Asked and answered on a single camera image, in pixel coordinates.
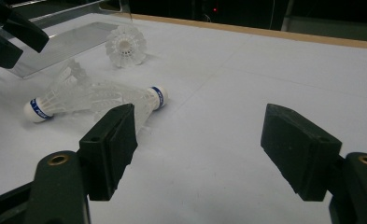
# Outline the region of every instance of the clear plastic container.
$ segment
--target clear plastic container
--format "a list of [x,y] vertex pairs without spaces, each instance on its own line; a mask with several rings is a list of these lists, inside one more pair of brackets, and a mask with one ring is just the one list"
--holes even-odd
[[[14,6],[14,10],[24,14],[25,9],[27,11],[31,8],[45,8],[43,5],[48,2],[31,1],[27,5]],[[81,6],[55,6],[55,8],[63,10],[30,18],[31,22],[49,35],[49,43],[40,53],[25,46],[0,27],[0,35],[23,50],[16,65],[9,69],[14,75],[28,77],[48,66],[103,44],[110,32],[117,29],[119,24],[132,23],[128,0],[101,0]]]

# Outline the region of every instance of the white shuttlecock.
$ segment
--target white shuttlecock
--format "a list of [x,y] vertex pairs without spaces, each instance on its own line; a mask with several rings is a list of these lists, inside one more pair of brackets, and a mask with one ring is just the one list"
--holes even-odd
[[168,93],[163,87],[143,90],[120,83],[102,82],[92,85],[91,111],[95,112],[95,120],[98,120],[113,107],[133,104],[135,129],[138,132],[151,112],[163,107],[167,100]]
[[120,25],[107,37],[106,54],[117,67],[140,64],[146,58],[146,40],[133,26]]
[[24,106],[24,114],[32,122],[41,122],[51,119],[56,113],[89,109],[90,85],[85,70],[79,63],[69,60],[44,95],[36,97]]

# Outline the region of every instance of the white table surface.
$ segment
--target white table surface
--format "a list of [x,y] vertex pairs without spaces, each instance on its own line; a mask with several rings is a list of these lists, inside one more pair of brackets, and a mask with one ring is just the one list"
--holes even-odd
[[[139,147],[110,202],[90,202],[92,223],[331,223],[330,194],[305,203],[260,146],[268,103],[296,110],[367,152],[367,49],[134,20],[148,57],[114,68],[104,46],[76,57],[91,76],[170,100],[137,136]],[[32,181],[37,162],[77,150],[89,113],[33,124],[23,105],[47,88],[56,64],[28,79],[0,68],[0,194]]]

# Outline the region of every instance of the shuttlecock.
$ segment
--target shuttlecock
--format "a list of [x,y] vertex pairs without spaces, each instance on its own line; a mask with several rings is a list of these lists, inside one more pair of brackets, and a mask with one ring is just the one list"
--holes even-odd
[[92,85],[91,98],[91,111],[95,113],[95,120],[113,107],[133,104],[135,129],[138,132],[149,115],[166,104],[168,93],[160,86],[145,90],[117,82],[101,82]]
[[89,109],[90,85],[85,70],[79,63],[69,60],[46,92],[24,106],[24,114],[32,122],[41,122],[56,113]]
[[146,58],[146,40],[133,26],[120,25],[107,37],[106,54],[117,67],[140,64]]

